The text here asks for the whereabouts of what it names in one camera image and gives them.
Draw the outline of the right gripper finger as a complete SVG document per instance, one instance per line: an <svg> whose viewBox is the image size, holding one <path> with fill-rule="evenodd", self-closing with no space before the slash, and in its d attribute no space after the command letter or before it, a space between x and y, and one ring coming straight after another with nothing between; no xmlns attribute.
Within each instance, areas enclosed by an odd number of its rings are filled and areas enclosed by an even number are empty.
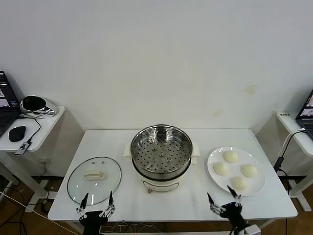
<svg viewBox="0 0 313 235"><path fill-rule="evenodd" d="M210 205L210 210L213 213L220 216L224 212L224 208L216 205L215 202L213 201L212 197L209 195L209 193L207 193L207 196L208 196L208 201L209 201L209 205Z"/></svg>
<svg viewBox="0 0 313 235"><path fill-rule="evenodd" d="M235 207L242 208L242 196L240 194L237 194L234 189L232 189L230 186L227 186L229 189L231 195L234 197L235 201L227 203L227 205L234 205Z"/></svg>

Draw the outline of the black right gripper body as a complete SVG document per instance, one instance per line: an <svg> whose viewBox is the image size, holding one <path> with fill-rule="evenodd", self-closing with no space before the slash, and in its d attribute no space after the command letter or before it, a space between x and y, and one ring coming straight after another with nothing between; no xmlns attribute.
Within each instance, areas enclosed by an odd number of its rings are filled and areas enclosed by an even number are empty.
<svg viewBox="0 0 313 235"><path fill-rule="evenodd" d="M245 229L249 227L249 224L244 220L241 215L243 206L237 205L235 202L230 202L222 205L222 212L220 216L222 218L227 218L234 229Z"/></svg>

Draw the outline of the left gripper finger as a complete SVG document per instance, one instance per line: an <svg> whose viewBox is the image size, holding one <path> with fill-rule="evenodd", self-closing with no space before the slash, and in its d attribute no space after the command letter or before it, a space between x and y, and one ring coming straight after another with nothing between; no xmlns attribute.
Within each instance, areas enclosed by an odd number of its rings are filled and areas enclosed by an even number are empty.
<svg viewBox="0 0 313 235"><path fill-rule="evenodd" d="M112 214L115 211L115 205L113 203L113 196L112 196L112 191L110 192L110 196L109 196L109 201L108 201L108 206L106 209L104 209L99 216L100 217L111 217Z"/></svg>
<svg viewBox="0 0 313 235"><path fill-rule="evenodd" d="M85 213L85 208L87 205L87 200L88 200L88 193L86 193L85 197L81 201L80 207L76 208L76 212L79 215L79 218L86 218L87 215Z"/></svg>

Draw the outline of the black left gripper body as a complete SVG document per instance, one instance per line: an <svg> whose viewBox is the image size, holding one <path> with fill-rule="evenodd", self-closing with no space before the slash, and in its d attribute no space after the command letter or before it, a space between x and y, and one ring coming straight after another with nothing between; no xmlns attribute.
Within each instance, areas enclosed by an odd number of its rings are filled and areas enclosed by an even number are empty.
<svg viewBox="0 0 313 235"><path fill-rule="evenodd" d="M102 225L105 225L108 218L99 216L101 211L86 212L86 218L79 219L80 224L84 227L83 235L99 235Z"/></svg>

